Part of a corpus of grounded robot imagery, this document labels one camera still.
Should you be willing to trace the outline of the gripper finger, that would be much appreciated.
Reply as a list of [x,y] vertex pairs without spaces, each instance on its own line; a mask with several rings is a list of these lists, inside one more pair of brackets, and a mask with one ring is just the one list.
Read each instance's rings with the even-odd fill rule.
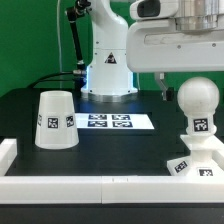
[[174,88],[169,87],[166,83],[166,74],[164,72],[156,72],[154,79],[162,92],[164,101],[172,101],[174,97]]

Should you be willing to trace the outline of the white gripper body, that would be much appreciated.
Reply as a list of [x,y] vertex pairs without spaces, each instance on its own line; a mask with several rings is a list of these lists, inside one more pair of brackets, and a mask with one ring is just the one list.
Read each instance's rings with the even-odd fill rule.
[[126,58],[139,73],[224,71],[224,30],[177,31],[172,19],[134,23]]

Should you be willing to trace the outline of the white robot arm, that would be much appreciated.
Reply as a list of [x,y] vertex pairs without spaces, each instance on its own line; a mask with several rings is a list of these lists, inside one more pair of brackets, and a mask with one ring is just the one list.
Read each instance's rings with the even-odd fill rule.
[[135,0],[129,25],[112,1],[89,0],[93,59],[83,95],[118,101],[135,94],[133,73],[224,71],[224,0]]

